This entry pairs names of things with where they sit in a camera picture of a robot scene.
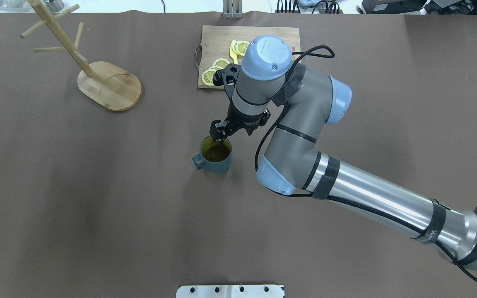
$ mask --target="lemon slice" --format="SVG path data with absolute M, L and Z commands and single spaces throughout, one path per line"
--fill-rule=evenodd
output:
M 224 68 L 220 65 L 213 65 L 209 69 L 210 70 L 223 70 Z
M 235 44 L 233 45 L 233 52 L 239 56 L 244 56 L 246 55 L 246 49 L 248 49 L 249 45 L 250 45 L 250 42 L 248 41 L 237 40 Z
M 233 46 L 235 45 L 235 42 L 237 42 L 236 39 L 233 39 L 231 41 L 231 44 L 229 45 L 229 56 L 231 57 L 231 59 L 233 59 L 233 63 L 234 64 L 238 64 L 239 61 L 237 60 L 237 54 L 235 53 L 235 51 L 233 50 Z
M 228 64 L 229 64 L 229 61 L 227 59 L 224 59 L 224 58 L 216 59 L 212 63 L 213 66 L 220 66 L 222 68 L 225 68 Z
M 216 69 L 210 68 L 202 73 L 202 83 L 208 86 L 214 86 L 212 83 L 212 75 L 216 73 Z

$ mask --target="wooden base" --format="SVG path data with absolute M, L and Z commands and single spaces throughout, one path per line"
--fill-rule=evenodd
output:
M 114 112 L 133 107 L 140 99 L 142 86 L 134 74 L 104 61 L 89 65 L 95 75 L 78 74 L 78 88 L 101 106 Z

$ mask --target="wooden mug stand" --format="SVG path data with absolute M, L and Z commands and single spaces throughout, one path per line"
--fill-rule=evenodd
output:
M 78 50 L 78 44 L 80 43 L 84 23 L 81 22 L 78 26 L 75 43 L 72 43 L 56 22 L 57 19 L 77 10 L 79 8 L 78 4 L 53 17 L 41 0 L 27 1 L 40 16 L 41 21 L 23 32 L 21 38 L 29 36 L 45 24 L 62 44 L 62 47 L 32 49 L 34 52 L 67 51 L 82 69 L 77 78 L 80 91 L 110 111 L 125 111 L 139 101 L 142 86 L 140 80 L 134 74 L 104 61 L 88 64 L 87 59 L 82 56 Z

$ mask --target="metal cup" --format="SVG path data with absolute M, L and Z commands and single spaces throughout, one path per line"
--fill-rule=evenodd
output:
M 52 12 L 59 12 L 64 9 L 64 2 L 62 0 L 43 0 L 43 2 Z
M 208 168 L 211 172 L 222 173 L 231 166 L 231 142 L 214 142 L 210 136 L 200 144 L 200 153 L 193 156 L 193 163 L 197 170 Z

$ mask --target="wooden peg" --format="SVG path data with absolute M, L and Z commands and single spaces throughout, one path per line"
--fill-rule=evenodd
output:
M 64 51 L 64 47 L 51 47 L 51 48 L 35 48 L 32 49 L 33 52 L 53 52 L 53 51 Z
M 93 75 L 95 75 L 95 73 L 93 72 L 93 69 L 91 69 L 89 64 L 87 64 L 87 62 L 83 61 L 80 57 L 75 55 L 75 52 L 78 52 L 77 48 L 72 43 L 72 41 L 67 37 L 66 32 L 64 32 L 64 30 L 62 30 L 60 25 L 53 19 L 53 16 L 51 15 L 51 13 L 49 13 L 49 11 L 47 11 L 47 8 L 45 7 L 45 5 L 42 4 L 41 0 L 27 0 L 27 1 L 32 6 L 32 9 L 34 9 L 34 11 L 38 14 L 38 16 L 40 16 L 40 18 L 45 21 L 45 25 L 47 25 L 47 28 L 51 30 L 51 32 L 55 35 L 58 41 L 64 46 L 66 51 L 71 55 L 73 60 L 77 62 L 78 66 L 80 66 L 80 68 L 85 72 L 85 74 L 89 77 L 92 77 Z
M 76 32 L 75 38 L 75 47 L 78 49 L 78 45 L 80 44 L 80 37 L 82 36 L 82 30 L 84 29 L 84 23 L 80 22 L 78 25 L 78 31 Z
M 80 55 L 79 52 L 77 51 L 73 51 L 74 55 L 78 57 L 78 59 L 80 59 L 80 61 L 84 62 L 84 63 L 87 63 L 87 59 L 84 58 L 84 56 Z
M 56 21 L 57 19 L 61 19 L 62 17 L 65 17 L 66 15 L 72 13 L 73 11 L 76 11 L 80 6 L 78 4 L 75 4 L 74 6 L 71 6 L 70 8 L 62 11 L 61 13 L 55 15 L 53 19 Z
M 36 29 L 40 28 L 43 24 L 45 24 L 45 21 L 42 19 L 41 21 L 38 21 L 38 23 L 32 25 L 32 27 L 28 28 L 27 31 L 23 32 L 19 37 L 25 38 L 29 36 L 32 32 L 35 32 Z

